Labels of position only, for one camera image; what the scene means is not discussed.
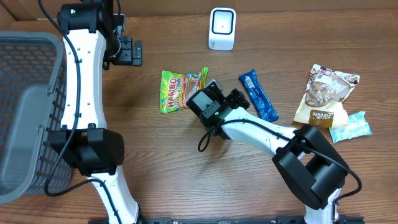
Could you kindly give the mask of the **green Haribo candy bag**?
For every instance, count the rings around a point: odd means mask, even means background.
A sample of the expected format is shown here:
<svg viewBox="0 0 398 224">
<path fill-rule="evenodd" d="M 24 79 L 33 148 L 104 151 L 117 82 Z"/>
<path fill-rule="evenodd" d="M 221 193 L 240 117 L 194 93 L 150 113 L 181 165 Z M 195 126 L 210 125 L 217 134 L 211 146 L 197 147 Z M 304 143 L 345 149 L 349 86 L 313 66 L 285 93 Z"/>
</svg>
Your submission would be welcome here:
<svg viewBox="0 0 398 224">
<path fill-rule="evenodd" d="M 204 89 L 208 67 L 199 73 L 173 73 L 163 70 L 160 83 L 160 112 L 170 113 L 188 108 L 187 101 L 198 90 Z"/>
</svg>

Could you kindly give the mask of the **dark blue snack packet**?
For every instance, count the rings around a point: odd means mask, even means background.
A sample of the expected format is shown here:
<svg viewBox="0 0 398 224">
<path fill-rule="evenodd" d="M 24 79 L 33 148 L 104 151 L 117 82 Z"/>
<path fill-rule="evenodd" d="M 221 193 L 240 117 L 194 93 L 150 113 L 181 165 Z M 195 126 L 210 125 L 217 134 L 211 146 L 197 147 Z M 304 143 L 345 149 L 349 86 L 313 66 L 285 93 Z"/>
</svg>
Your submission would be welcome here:
<svg viewBox="0 0 398 224">
<path fill-rule="evenodd" d="M 277 121 L 279 115 L 259 83 L 255 69 L 240 75 L 239 81 L 243 84 L 259 117 L 268 122 Z"/>
</svg>

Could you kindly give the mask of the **beige mushroom snack bag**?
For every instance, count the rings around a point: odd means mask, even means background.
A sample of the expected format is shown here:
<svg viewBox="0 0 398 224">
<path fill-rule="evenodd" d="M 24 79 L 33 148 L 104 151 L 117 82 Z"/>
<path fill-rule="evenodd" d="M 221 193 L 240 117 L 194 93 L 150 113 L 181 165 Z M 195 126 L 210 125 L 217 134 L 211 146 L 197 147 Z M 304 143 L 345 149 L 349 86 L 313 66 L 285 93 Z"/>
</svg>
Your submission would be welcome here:
<svg viewBox="0 0 398 224">
<path fill-rule="evenodd" d="M 349 118 L 343 102 L 359 81 L 359 75 L 313 65 L 294 121 L 324 128 L 347 126 Z"/>
</svg>

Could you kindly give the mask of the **light blue snack packet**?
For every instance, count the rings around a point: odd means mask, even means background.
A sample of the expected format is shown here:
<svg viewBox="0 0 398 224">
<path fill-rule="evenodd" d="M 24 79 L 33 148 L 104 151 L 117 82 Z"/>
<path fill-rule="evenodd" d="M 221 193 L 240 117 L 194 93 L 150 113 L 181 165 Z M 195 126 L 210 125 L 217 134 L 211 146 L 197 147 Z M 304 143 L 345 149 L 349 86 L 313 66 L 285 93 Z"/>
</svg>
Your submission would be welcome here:
<svg viewBox="0 0 398 224">
<path fill-rule="evenodd" d="M 333 143 L 372 135 L 369 123 L 365 119 L 365 111 L 360 111 L 348 116 L 348 125 L 342 128 L 330 128 Z"/>
</svg>

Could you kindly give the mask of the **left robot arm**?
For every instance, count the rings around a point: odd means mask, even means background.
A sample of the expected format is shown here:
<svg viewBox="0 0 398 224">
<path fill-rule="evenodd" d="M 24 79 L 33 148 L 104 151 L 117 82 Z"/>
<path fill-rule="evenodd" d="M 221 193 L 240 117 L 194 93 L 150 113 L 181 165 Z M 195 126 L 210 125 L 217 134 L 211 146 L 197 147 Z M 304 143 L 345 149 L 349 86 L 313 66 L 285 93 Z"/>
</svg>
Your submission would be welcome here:
<svg viewBox="0 0 398 224">
<path fill-rule="evenodd" d="M 103 72 L 111 65 L 142 65 L 142 42 L 125 36 L 119 1 L 64 4 L 52 24 L 62 34 L 67 59 L 66 103 L 61 127 L 49 133 L 58 160 L 93 184 L 108 223 L 144 223 L 123 174 L 124 139 L 108 129 Z"/>
</svg>

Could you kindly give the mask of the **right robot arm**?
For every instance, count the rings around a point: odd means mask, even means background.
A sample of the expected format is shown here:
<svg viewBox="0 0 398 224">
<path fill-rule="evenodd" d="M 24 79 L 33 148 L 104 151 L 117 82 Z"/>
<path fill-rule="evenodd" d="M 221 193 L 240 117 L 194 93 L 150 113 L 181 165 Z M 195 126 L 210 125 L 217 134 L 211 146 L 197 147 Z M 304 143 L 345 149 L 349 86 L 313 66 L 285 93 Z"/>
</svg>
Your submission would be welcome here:
<svg viewBox="0 0 398 224">
<path fill-rule="evenodd" d="M 289 190 L 305 205 L 305 223 L 339 223 L 336 199 L 348 175 L 347 163 L 314 126 L 299 129 L 270 123 L 247 112 L 249 102 L 234 89 L 224 96 L 217 87 L 196 92 L 187 106 L 210 136 L 242 141 L 271 157 Z"/>
</svg>

